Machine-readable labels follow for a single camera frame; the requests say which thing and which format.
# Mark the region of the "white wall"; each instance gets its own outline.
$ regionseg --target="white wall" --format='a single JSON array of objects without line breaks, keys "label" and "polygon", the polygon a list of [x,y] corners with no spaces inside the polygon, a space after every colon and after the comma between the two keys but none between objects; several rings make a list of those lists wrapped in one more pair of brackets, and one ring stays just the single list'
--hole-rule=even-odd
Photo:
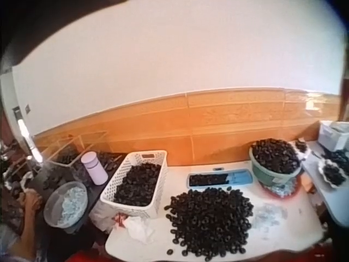
[{"label": "white wall", "polygon": [[339,94],[345,30],[321,1],[130,0],[13,69],[32,134],[139,100],[226,87]]}]

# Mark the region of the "white laundry basket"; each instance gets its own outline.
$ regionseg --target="white laundry basket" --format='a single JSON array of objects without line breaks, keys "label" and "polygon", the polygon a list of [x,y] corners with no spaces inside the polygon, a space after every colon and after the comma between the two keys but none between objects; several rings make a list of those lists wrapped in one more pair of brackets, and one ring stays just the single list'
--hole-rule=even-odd
[{"label": "white laundry basket", "polygon": [[[320,130],[317,141],[330,151],[343,149],[349,138],[349,133],[340,133],[331,127],[333,121],[320,121]],[[347,126],[347,122],[336,122]]]},{"label": "white laundry basket", "polygon": [[[120,167],[116,170],[112,179],[100,195],[100,200],[113,207],[117,212],[125,213],[129,216],[139,216],[146,218],[156,218],[160,205],[161,196],[163,194],[165,179],[167,175],[167,152],[164,150],[141,151],[129,153],[123,160]],[[122,184],[122,180],[126,177],[127,172],[133,165],[143,163],[152,163],[161,165],[160,174],[157,185],[155,186],[153,199],[148,206],[128,206],[119,203],[114,203],[114,195],[117,191],[117,186]]]}]

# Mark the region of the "blue plastic tray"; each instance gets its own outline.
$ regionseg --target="blue plastic tray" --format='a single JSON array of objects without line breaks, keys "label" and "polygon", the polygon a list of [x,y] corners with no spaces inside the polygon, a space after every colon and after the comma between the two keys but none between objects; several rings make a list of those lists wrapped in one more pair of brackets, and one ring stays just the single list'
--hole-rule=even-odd
[{"label": "blue plastic tray", "polygon": [[[190,189],[200,189],[200,188],[208,188],[208,187],[219,188],[219,187],[241,186],[243,184],[251,184],[253,181],[252,175],[248,169],[238,169],[238,170],[229,170],[229,171],[221,171],[222,169],[214,169],[214,170],[218,170],[218,171],[189,174],[186,180],[186,187]],[[222,175],[222,174],[228,174],[225,180],[225,181],[228,181],[228,184],[215,184],[211,186],[189,186],[190,176]]]}]

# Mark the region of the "white table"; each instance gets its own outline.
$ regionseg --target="white table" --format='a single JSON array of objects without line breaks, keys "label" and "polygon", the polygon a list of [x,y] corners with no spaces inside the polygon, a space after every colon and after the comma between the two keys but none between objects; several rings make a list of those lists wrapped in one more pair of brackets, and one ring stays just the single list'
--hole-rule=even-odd
[{"label": "white table", "polygon": [[[308,145],[319,155],[323,154],[323,149],[317,142],[312,141]],[[349,228],[349,186],[346,185],[333,189],[318,172],[318,161],[319,159],[311,154],[303,162],[303,168],[311,177],[319,194],[323,197],[323,201],[334,222],[341,227]]]},{"label": "white table", "polygon": [[[208,172],[213,168],[223,167],[225,170],[248,168],[251,170],[250,161],[232,164],[186,166],[169,168],[163,197],[160,204],[159,217],[150,221],[150,226],[155,230],[152,235],[153,242],[144,245],[132,239],[126,229],[113,229],[106,242],[106,251],[113,257],[131,262],[148,261],[204,261],[204,257],[195,257],[189,254],[183,257],[184,249],[172,243],[173,234],[170,233],[171,223],[165,218],[164,206],[170,203],[170,197],[187,192],[186,180],[189,173]],[[312,208],[308,195],[302,188],[297,195],[287,200],[271,198],[256,182],[246,186],[236,186],[245,197],[250,198],[254,204],[254,216],[250,217],[252,228],[248,231],[248,244],[245,254],[230,254],[224,258],[215,257],[212,261],[236,261],[266,255],[268,253],[287,250],[300,252],[318,242],[323,231],[320,221]],[[261,218],[261,207],[274,207],[275,213],[269,214],[273,219],[267,222],[257,222]],[[174,253],[167,255],[166,251],[172,248]]]}]

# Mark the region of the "person's hand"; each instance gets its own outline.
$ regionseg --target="person's hand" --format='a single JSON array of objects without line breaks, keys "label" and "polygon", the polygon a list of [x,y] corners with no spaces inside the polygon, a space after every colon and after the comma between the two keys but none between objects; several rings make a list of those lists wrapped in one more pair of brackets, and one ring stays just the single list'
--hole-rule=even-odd
[{"label": "person's hand", "polygon": [[24,194],[20,194],[19,202],[26,211],[36,211],[40,208],[42,197],[33,189],[28,189]]}]

